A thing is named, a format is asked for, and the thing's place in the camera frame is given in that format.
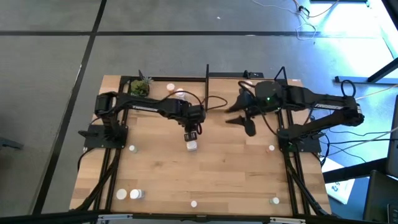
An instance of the concrete floor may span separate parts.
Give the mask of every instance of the concrete floor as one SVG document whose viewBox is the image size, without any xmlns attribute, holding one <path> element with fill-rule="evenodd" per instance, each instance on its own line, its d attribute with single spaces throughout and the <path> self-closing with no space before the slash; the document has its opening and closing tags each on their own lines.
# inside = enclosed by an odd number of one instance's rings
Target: concrete floor
<svg viewBox="0 0 398 224">
<path fill-rule="evenodd" d="M 309 0 L 300 2 L 310 6 L 314 14 L 329 6 L 310 4 Z M 290 0 L 270 0 L 266 4 L 295 9 Z M 90 31 L 99 6 L 100 0 L 74 0 L 68 4 L 62 0 L 1 1 L 0 33 L 2 30 Z M 374 12 L 365 4 L 339 3 L 312 22 L 329 37 L 308 41 L 291 36 L 97 37 L 44 212 L 68 210 L 76 163 L 84 141 L 77 131 L 86 129 L 90 122 L 93 99 L 103 75 L 137 75 L 141 69 L 149 76 L 204 77 L 205 65 L 209 63 L 214 72 L 247 69 L 273 77 L 281 66 L 286 66 L 289 78 L 301 79 L 314 92 L 340 95 L 340 86 L 331 81 L 334 76 L 369 76 L 392 60 Z M 294 31 L 298 25 L 296 16 L 251 1 L 113 0 L 105 7 L 99 30 Z M 3 105 L 0 135 L 25 144 L 22 151 L 0 151 L 0 217 L 29 213 L 87 41 L 87 36 L 0 37 L 0 103 Z M 357 96 L 387 87 L 357 85 Z M 398 90 L 393 89 L 361 100 L 365 122 L 357 128 L 339 126 L 333 130 L 356 133 L 389 130 L 397 94 Z M 316 117 L 326 114 L 327 111 L 314 112 Z M 328 135 L 331 141 L 359 139 L 348 134 Z M 385 157 L 387 146 L 387 142 L 372 142 L 349 152 L 371 161 Z M 362 162 L 344 153 L 330 158 L 344 166 Z M 336 212 L 345 211 L 335 208 Z M 354 218 L 361 217 L 361 209 L 356 204 L 353 208 Z"/>
</svg>

